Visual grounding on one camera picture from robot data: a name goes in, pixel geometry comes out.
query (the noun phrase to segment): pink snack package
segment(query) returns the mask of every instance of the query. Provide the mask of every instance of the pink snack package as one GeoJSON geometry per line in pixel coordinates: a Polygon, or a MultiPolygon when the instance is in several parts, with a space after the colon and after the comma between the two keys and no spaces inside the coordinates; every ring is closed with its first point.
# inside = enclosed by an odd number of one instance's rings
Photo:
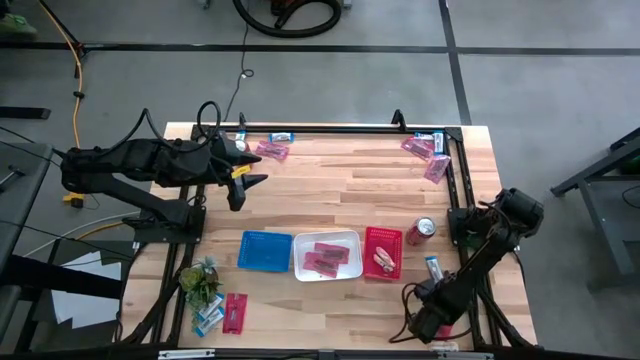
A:
{"type": "Polygon", "coordinates": [[[442,175],[447,171],[449,161],[451,161],[451,157],[448,155],[434,156],[427,166],[427,171],[424,172],[424,178],[431,180],[434,184],[439,183],[442,175]]]}
{"type": "Polygon", "coordinates": [[[433,157],[433,151],[435,149],[435,145],[432,140],[419,139],[415,136],[407,138],[402,142],[400,147],[424,161],[429,161],[429,159],[433,157]]]}
{"type": "Polygon", "coordinates": [[[260,143],[258,143],[258,147],[256,148],[255,153],[277,160],[284,160],[287,158],[287,155],[289,155],[289,148],[286,146],[261,140],[260,143]]]}
{"type": "Polygon", "coordinates": [[[335,279],[336,276],[338,276],[338,266],[336,262],[323,259],[321,253],[308,252],[304,254],[304,265],[302,268],[305,270],[315,271],[335,279]]]}
{"type": "Polygon", "coordinates": [[[349,263],[349,248],[338,245],[315,243],[313,250],[322,254],[322,258],[338,264],[349,263]]]}

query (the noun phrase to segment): wooden tabletop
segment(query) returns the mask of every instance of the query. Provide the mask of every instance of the wooden tabletop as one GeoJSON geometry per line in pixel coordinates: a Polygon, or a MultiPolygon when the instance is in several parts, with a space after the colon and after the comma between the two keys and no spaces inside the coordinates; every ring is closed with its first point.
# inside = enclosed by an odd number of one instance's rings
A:
{"type": "MultiPolygon", "coordinates": [[[[188,139],[190,123],[169,123],[165,136],[188,139]]],[[[501,190],[500,178],[487,127],[463,127],[464,143],[476,199],[490,201],[501,190]]],[[[400,291],[408,282],[429,277],[424,257],[435,255],[443,270],[459,268],[445,221],[450,207],[447,182],[438,185],[422,178],[425,163],[400,149],[406,135],[296,134],[289,157],[282,163],[270,158],[254,165],[253,174],[269,179],[247,191],[240,212],[231,212],[226,187],[208,186],[207,219],[195,258],[213,256],[223,293],[249,295],[242,335],[221,333],[221,324],[204,338],[191,330],[191,311],[185,311],[181,347],[292,348],[292,349],[402,349],[425,350],[418,340],[389,344],[403,324],[400,291]],[[236,267],[242,233],[265,230],[293,235],[352,229],[364,241],[367,226],[408,229],[420,216],[437,225],[436,235],[420,246],[404,245],[402,278],[380,282],[360,277],[351,280],[304,283],[293,272],[267,273],[236,267]]],[[[266,134],[249,134],[252,149],[266,134]]],[[[457,184],[459,164],[454,160],[457,184]]],[[[153,186],[153,194],[177,198],[178,189],[153,186]]],[[[463,197],[460,203],[465,204],[463,197]]],[[[167,245],[150,244],[133,265],[124,295],[124,335],[142,320],[156,300],[167,245]]],[[[521,334],[536,343],[522,276],[511,256],[490,274],[494,298],[521,334]]],[[[168,335],[173,301],[167,307],[163,339],[168,335]]],[[[412,301],[417,310],[419,303],[412,301]]],[[[480,309],[483,335],[489,340],[484,309],[480,309]]],[[[452,334],[469,327],[468,316],[452,334]]],[[[470,336],[457,340],[471,349],[470,336]]]]}

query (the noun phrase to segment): concrete floor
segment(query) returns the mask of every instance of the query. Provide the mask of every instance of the concrete floor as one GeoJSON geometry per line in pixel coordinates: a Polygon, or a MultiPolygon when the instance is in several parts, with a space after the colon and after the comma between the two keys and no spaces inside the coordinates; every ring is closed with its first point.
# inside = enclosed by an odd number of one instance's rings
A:
{"type": "MultiPolygon", "coordinates": [[[[248,43],[445,45],[436,0],[353,3],[327,34],[276,40],[251,30],[248,43]]],[[[35,1],[18,0],[14,6],[40,30],[42,40],[60,40],[35,1]]],[[[240,44],[244,31],[231,3],[222,0],[208,11],[195,2],[169,0],[51,0],[50,6],[87,41],[240,44]]],[[[252,3],[264,20],[269,19],[267,6],[252,3]]],[[[630,36],[640,31],[635,0],[450,0],[449,6],[459,46],[640,46],[638,37],[630,36]]],[[[326,15],[321,5],[309,5],[291,26],[326,15]]],[[[193,121],[205,100],[226,105],[239,60],[239,53],[91,53],[79,116],[82,145],[114,143],[143,107],[163,127],[167,121],[193,121]]],[[[640,343],[633,340],[640,327],[640,292],[587,291],[587,280],[610,271],[607,249],[577,193],[555,199],[548,192],[640,124],[635,96],[640,57],[461,56],[460,62],[472,122],[490,127],[503,185],[518,187],[545,205],[540,232],[522,245],[539,343],[553,350],[640,356],[640,343]]],[[[243,111],[249,120],[386,123],[401,108],[410,123],[460,123],[447,55],[249,53],[246,66],[256,75],[242,82],[231,119],[243,111]]],[[[3,120],[2,125],[62,149],[71,146],[72,70],[66,51],[0,50],[0,102],[53,111],[44,122],[3,120]]],[[[0,139],[13,140],[7,134],[0,139]]],[[[96,211],[64,207],[58,176],[56,169],[49,170],[28,224],[60,233],[131,211],[105,197],[99,197],[102,206],[96,211]]],[[[102,238],[130,236],[116,230],[102,238]]],[[[24,232],[16,253],[47,239],[24,232]]],[[[46,253],[39,256],[44,259],[46,253]]],[[[47,342],[56,343],[60,332],[83,336],[75,345],[90,346],[107,342],[112,330],[103,325],[93,333],[69,332],[64,327],[45,326],[41,346],[55,348],[47,342]]],[[[11,341],[7,337],[4,349],[11,341]]]]}

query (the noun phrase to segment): red tray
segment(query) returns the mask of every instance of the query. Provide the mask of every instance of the red tray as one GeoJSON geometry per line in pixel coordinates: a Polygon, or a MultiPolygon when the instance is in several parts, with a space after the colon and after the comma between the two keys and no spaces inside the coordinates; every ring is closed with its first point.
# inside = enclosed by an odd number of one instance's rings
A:
{"type": "Polygon", "coordinates": [[[364,259],[363,270],[364,277],[398,280],[402,273],[402,231],[383,229],[377,227],[367,227],[364,237],[364,259]],[[373,260],[376,253],[376,247],[381,247],[386,251],[391,260],[396,263],[396,267],[392,272],[385,272],[382,266],[373,260]]]}

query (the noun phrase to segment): soda can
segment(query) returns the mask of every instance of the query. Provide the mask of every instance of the soda can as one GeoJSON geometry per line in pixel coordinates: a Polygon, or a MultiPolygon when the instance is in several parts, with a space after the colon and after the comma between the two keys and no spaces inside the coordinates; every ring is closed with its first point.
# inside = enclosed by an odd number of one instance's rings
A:
{"type": "Polygon", "coordinates": [[[429,240],[435,233],[436,224],[431,220],[431,218],[418,218],[409,230],[407,230],[407,244],[420,245],[429,240]]]}

